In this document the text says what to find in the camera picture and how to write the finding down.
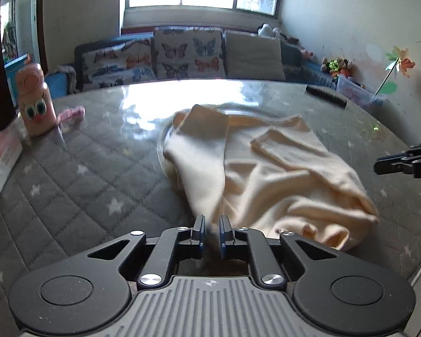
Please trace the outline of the cream garment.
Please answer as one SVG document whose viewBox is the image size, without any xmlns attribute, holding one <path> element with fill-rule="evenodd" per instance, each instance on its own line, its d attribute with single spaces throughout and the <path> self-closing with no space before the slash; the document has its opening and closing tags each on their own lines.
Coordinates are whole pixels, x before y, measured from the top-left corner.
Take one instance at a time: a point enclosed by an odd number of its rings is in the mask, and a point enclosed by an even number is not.
<svg viewBox="0 0 421 337">
<path fill-rule="evenodd" d="M 355 170 L 300 116 L 264 120 L 205 106 L 178 112 L 163 146 L 194 215 L 269 238 L 292 232 L 346 251 L 379 223 Z"/>
</svg>

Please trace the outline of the colourful pinwheel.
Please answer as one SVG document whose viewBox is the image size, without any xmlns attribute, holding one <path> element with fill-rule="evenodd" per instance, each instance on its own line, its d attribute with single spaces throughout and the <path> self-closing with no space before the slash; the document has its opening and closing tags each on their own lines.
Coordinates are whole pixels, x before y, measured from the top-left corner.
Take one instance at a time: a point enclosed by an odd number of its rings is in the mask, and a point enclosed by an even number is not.
<svg viewBox="0 0 421 337">
<path fill-rule="evenodd" d="M 386 53 L 389 64 L 386 66 L 386 76 L 382 80 L 374 95 L 390 95 L 396 93 L 398 85 L 395 82 L 398 75 L 409 78 L 409 72 L 416 64 L 409 58 L 409 50 L 393 46 L 390 53 Z"/>
</svg>

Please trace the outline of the clear plastic storage box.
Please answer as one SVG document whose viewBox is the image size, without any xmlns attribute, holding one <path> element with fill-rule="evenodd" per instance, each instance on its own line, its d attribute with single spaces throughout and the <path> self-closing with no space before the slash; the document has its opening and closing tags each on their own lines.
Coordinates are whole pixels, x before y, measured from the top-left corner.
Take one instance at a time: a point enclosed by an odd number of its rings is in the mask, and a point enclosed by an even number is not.
<svg viewBox="0 0 421 337">
<path fill-rule="evenodd" d="M 385 96 L 370 93 L 344 75 L 339 75 L 336 91 L 371 114 L 378 113 L 386 102 Z"/>
</svg>

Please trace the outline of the grey quilted table cover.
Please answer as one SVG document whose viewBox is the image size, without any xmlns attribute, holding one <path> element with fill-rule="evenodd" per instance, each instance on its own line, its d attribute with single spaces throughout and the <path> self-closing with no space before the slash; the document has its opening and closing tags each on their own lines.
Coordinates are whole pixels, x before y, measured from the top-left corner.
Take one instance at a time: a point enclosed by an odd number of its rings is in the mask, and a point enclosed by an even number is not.
<svg viewBox="0 0 421 337">
<path fill-rule="evenodd" d="M 257 117 L 298 114 L 355 169 L 381 221 L 353 254 L 409 278 L 417 304 L 406 332 L 421 336 L 421 179 L 373 172 L 376 159 L 405 143 L 359 106 L 335 106 L 304 85 L 230 80 L 150 82 L 54 101 L 57 111 L 84 106 L 86 115 L 25 142 L 0 193 L 0 336 L 18 333 L 7 297 L 25 273 L 133 230 L 157 236 L 192 223 L 167 179 L 162 143 L 171 117 L 196 104 Z"/>
</svg>

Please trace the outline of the black remote control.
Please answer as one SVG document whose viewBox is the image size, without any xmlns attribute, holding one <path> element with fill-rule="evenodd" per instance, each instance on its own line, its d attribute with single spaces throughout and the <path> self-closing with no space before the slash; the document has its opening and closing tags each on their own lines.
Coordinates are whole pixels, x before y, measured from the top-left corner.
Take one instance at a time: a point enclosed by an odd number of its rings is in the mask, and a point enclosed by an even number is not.
<svg viewBox="0 0 421 337">
<path fill-rule="evenodd" d="M 347 101 L 345 99 L 340 98 L 334 94 L 331 94 L 323 89 L 307 85 L 305 88 L 305 91 L 306 93 L 314 97 L 317 97 L 323 101 L 329 102 L 335 106 L 341 107 L 342 109 L 344 109 L 347 106 Z"/>
</svg>

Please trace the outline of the pile of small toys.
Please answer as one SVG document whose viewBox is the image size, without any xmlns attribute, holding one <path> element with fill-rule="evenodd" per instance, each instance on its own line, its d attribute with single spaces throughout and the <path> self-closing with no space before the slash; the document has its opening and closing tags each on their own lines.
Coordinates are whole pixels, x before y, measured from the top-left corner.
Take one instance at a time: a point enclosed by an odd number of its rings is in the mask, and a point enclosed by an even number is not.
<svg viewBox="0 0 421 337">
<path fill-rule="evenodd" d="M 346 78 L 351 77 L 354 63 L 351 60 L 345 58 L 336 58 L 329 60 L 326 57 L 323 58 L 320 70 L 328 73 L 332 78 L 336 78 L 339 75 L 343 75 Z"/>
</svg>

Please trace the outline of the tissue pack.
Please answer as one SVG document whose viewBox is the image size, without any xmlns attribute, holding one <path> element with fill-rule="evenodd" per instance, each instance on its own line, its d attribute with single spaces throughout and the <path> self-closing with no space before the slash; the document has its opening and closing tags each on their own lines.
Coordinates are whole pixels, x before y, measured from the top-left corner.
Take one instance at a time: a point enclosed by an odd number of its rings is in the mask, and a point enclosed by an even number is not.
<svg viewBox="0 0 421 337">
<path fill-rule="evenodd" d="M 22 143 L 27 138 L 28 134 L 20 115 L 0 132 L 0 193 L 22 153 Z"/>
</svg>

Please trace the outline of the pink cartoon water bottle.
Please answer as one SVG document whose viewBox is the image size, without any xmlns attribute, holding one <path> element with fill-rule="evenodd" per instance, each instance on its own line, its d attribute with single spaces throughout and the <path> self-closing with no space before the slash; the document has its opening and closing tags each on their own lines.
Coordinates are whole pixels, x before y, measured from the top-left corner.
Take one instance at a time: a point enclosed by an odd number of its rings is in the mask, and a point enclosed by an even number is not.
<svg viewBox="0 0 421 337">
<path fill-rule="evenodd" d="M 20 69 L 16 84 L 18 107 L 29 137 L 38 137 L 53 129 L 58 119 L 40 64 L 27 64 Z"/>
</svg>

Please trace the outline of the plain beige cushion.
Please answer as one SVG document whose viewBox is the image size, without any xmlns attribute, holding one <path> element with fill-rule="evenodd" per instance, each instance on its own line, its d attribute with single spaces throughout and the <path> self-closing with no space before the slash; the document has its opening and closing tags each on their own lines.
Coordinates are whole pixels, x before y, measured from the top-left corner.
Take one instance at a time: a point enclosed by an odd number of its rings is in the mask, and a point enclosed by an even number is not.
<svg viewBox="0 0 421 337">
<path fill-rule="evenodd" d="M 228 78 L 285 81 L 277 38 L 226 30 L 223 39 Z"/>
</svg>

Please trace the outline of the white plush toy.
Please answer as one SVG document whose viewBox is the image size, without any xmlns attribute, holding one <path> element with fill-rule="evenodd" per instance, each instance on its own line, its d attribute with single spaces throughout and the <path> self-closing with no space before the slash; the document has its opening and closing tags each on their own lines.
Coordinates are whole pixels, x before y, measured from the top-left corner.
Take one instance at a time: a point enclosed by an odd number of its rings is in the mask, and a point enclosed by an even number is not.
<svg viewBox="0 0 421 337">
<path fill-rule="evenodd" d="M 258 28 L 258 35 L 262 37 L 281 38 L 281 30 L 279 28 L 272 28 L 269 24 L 263 24 Z"/>
</svg>

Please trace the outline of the blue sofa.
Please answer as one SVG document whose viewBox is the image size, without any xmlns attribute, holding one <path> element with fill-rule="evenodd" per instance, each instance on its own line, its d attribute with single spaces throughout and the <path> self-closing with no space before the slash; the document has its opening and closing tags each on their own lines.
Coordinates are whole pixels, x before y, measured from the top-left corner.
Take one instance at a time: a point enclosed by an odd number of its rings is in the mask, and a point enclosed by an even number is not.
<svg viewBox="0 0 421 337">
<path fill-rule="evenodd" d="M 99 40 L 92 43 L 80 44 L 74 49 L 74 61 L 48 72 L 46 81 L 51 89 L 53 98 L 78 93 L 83 90 L 83 62 L 82 55 L 97 49 L 105 49 L 116 45 L 126 44 L 131 40 L 147 40 L 153 38 L 153 33 L 136 33 Z M 321 72 L 317 64 L 309 59 L 305 60 L 300 48 L 281 41 L 281 58 L 285 70 L 286 81 L 292 83 L 326 86 L 337 88 L 328 73 Z"/>
</svg>

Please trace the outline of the left butterfly cushion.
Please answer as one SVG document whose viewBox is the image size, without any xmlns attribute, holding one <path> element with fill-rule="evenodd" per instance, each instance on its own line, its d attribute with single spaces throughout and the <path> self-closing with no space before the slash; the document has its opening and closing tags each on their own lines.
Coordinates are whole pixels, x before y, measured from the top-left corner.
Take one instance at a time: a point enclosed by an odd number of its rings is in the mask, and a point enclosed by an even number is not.
<svg viewBox="0 0 421 337">
<path fill-rule="evenodd" d="M 81 90 L 155 81 L 152 52 L 153 39 L 150 38 L 133 39 L 82 54 Z"/>
</svg>

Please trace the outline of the butterfly cushion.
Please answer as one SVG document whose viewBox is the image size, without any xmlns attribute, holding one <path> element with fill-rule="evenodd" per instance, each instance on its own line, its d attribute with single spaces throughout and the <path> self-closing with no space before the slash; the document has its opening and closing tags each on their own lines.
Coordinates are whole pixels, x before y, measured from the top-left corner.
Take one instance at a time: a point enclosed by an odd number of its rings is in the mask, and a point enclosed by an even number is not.
<svg viewBox="0 0 421 337">
<path fill-rule="evenodd" d="M 160 80 L 225 78 L 222 39 L 220 28 L 156 28 L 157 77 Z"/>
<path fill-rule="evenodd" d="M 81 90 L 155 81 L 152 52 L 153 39 L 150 38 L 133 39 L 82 54 Z"/>
</svg>

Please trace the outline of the right butterfly cushion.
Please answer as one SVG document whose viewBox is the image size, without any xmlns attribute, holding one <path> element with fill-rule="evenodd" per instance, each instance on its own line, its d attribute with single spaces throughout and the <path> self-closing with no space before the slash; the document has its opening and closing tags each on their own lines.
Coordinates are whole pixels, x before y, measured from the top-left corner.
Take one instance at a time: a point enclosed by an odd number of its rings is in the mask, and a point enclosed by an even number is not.
<svg viewBox="0 0 421 337">
<path fill-rule="evenodd" d="M 160 80 L 225 78 L 222 39 L 220 28 L 156 28 L 157 77 Z"/>
</svg>

